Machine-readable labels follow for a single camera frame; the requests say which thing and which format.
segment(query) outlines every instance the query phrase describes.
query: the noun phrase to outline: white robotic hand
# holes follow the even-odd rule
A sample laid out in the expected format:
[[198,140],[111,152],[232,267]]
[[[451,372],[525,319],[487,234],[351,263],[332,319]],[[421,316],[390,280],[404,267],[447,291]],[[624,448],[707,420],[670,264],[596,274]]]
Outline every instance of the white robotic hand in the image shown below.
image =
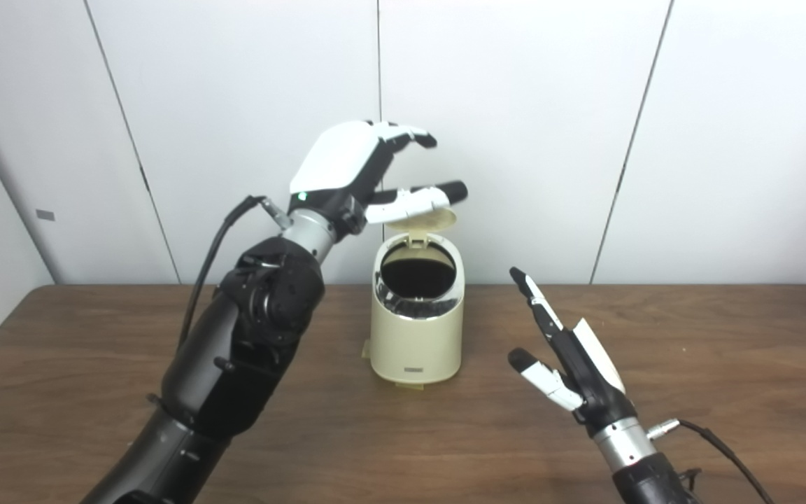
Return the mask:
[[359,234],[367,223],[391,223],[467,197],[462,182],[376,192],[394,153],[415,141],[437,146],[423,129],[390,122],[351,121],[320,135],[291,180],[288,213],[327,220],[334,242]]
[[[613,386],[621,393],[625,393],[623,380],[618,373],[614,363],[611,362],[611,357],[608,357],[608,352],[602,347],[599,338],[596,337],[595,332],[586,322],[586,319],[580,319],[578,325],[573,329],[568,330],[559,320],[553,307],[549,306],[546,296],[534,280],[522,272],[518,268],[509,270],[518,289],[524,294],[528,300],[528,306],[531,312],[534,313],[534,320],[537,322],[543,336],[546,338],[550,347],[556,351],[560,360],[566,367],[577,368],[570,370],[570,374],[577,374],[580,377],[588,373],[598,373],[608,386]],[[574,336],[573,344],[563,344],[562,335],[570,333]],[[530,381],[534,386],[543,391],[548,398],[552,399],[556,404],[562,406],[568,411],[574,411],[577,407],[582,405],[584,395],[578,393],[583,387],[580,384],[575,384],[577,391],[565,386],[565,381],[560,377],[557,370],[550,370],[545,364],[537,360],[534,356],[530,355],[527,351],[518,349],[519,351],[513,352],[515,361],[518,361],[518,372]],[[580,403],[576,402],[574,398],[580,398]]]

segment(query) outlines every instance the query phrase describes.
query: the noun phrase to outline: wooden table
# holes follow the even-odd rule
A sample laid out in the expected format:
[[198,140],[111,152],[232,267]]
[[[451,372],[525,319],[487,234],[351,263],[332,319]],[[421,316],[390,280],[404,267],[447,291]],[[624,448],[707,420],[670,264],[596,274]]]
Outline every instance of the wooden table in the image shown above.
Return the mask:
[[[806,503],[806,286],[546,287],[566,325],[585,316],[647,426],[712,428],[781,504]],[[74,504],[150,415],[188,287],[33,291],[0,327],[0,504]],[[514,286],[467,291],[463,366],[423,391],[361,358],[368,289],[329,287],[297,360],[199,503],[615,503],[582,428],[509,369],[554,363]],[[708,504],[757,495],[700,437],[658,441],[701,466]]]

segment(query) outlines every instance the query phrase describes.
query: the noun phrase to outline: cable connector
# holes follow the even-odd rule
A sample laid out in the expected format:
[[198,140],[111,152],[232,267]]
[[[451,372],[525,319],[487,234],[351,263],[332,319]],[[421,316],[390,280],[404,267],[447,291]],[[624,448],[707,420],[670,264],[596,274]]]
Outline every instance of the cable connector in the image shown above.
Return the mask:
[[272,203],[272,200],[268,197],[263,198],[263,201],[260,202],[260,206],[263,207],[263,210],[269,214],[269,217],[272,217],[273,221],[276,221],[278,226],[284,230],[287,230],[291,227],[291,224],[294,223],[291,220],[291,217],[288,217],[288,214],[285,213],[281,208],[278,208],[276,204]]
[[680,427],[680,421],[671,418],[667,421],[662,421],[660,424],[653,426],[649,430],[646,431],[646,437],[649,438],[649,441],[658,440],[658,438],[665,437],[670,431],[673,431],[675,428]]

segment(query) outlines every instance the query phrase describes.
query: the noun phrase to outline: trash can opening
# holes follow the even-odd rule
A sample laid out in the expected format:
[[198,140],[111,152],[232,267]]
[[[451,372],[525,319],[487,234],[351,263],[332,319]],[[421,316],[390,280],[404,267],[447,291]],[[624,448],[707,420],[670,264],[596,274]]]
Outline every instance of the trash can opening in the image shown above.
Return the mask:
[[450,290],[456,265],[450,254],[434,243],[425,248],[395,246],[381,261],[381,278],[401,298],[434,300]]

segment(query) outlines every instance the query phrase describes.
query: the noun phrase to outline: silver metal cylinder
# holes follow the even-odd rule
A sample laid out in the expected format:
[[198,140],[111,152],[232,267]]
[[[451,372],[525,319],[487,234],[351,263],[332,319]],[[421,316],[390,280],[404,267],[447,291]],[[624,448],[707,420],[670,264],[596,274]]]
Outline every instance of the silver metal cylinder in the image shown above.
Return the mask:
[[596,433],[593,440],[612,473],[658,453],[636,417],[615,421]]
[[315,211],[301,208],[292,211],[291,227],[281,236],[307,249],[322,264],[338,235],[325,217]]
[[680,421],[671,418],[671,420],[662,421],[660,424],[652,426],[652,428],[646,431],[646,437],[649,438],[649,441],[654,441],[658,438],[665,437],[666,434],[677,427],[680,427]]

